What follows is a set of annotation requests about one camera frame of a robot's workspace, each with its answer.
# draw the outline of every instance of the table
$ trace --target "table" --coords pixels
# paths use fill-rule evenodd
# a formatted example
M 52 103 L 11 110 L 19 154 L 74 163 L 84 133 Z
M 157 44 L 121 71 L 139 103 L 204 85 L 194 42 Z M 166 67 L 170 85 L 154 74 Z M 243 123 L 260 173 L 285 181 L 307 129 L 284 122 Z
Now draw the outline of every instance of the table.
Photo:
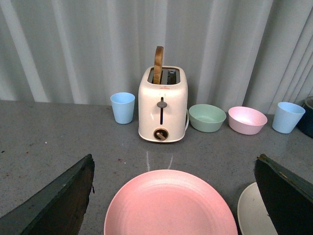
M 114 121 L 111 106 L 0 101 L 0 216 L 38 192 L 91 153 L 95 161 L 89 206 L 80 235 L 103 234 L 107 208 L 117 191 L 135 176 L 176 169 L 208 182 L 229 205 L 237 221 L 243 190 L 255 182 L 253 169 L 262 153 L 313 183 L 313 139 L 295 128 L 281 134 L 233 131 L 228 119 L 219 131 L 202 133 L 189 126 L 176 143 L 143 140 L 138 111 L 130 124 Z

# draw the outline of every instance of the toaster knob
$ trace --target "toaster knob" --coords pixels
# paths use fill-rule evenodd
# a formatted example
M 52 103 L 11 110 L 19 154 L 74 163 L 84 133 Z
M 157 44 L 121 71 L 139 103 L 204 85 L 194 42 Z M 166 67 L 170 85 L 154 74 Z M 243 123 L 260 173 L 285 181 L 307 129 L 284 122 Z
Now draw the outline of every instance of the toaster knob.
M 167 106 L 167 103 L 164 101 L 160 101 L 156 104 L 159 108 L 165 108 Z
M 168 137 L 168 132 L 164 128 L 158 128 L 155 130 L 154 136 L 158 141 L 164 141 Z

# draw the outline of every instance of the light blue plastic cup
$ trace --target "light blue plastic cup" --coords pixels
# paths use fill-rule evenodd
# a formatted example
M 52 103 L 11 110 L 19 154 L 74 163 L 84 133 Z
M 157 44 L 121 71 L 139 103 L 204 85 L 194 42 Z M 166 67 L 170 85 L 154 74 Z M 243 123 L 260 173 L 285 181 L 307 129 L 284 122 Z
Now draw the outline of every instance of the light blue plastic cup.
M 288 134 L 294 129 L 304 113 L 305 109 L 299 105 L 280 102 L 276 108 L 272 127 L 275 131 Z
M 127 124 L 133 120 L 135 96 L 127 92 L 115 93 L 110 97 L 115 121 Z

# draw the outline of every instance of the green bowl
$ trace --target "green bowl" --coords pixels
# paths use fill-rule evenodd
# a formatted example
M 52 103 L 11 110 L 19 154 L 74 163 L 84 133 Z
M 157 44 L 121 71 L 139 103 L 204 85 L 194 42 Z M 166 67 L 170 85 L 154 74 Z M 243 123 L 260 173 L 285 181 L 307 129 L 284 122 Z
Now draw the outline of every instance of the green bowl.
M 219 130 L 226 119 L 226 113 L 213 105 L 196 104 L 189 109 L 191 125 L 202 132 Z

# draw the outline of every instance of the cream toaster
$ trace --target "cream toaster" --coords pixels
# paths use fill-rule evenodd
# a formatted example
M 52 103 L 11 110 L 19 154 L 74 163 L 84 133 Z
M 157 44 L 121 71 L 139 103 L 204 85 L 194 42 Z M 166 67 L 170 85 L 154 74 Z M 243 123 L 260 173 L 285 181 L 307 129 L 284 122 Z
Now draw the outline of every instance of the cream toaster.
M 161 66 L 155 82 L 154 67 L 148 68 L 138 93 L 139 135 L 153 142 L 181 140 L 189 123 L 188 87 L 185 72 L 179 67 Z

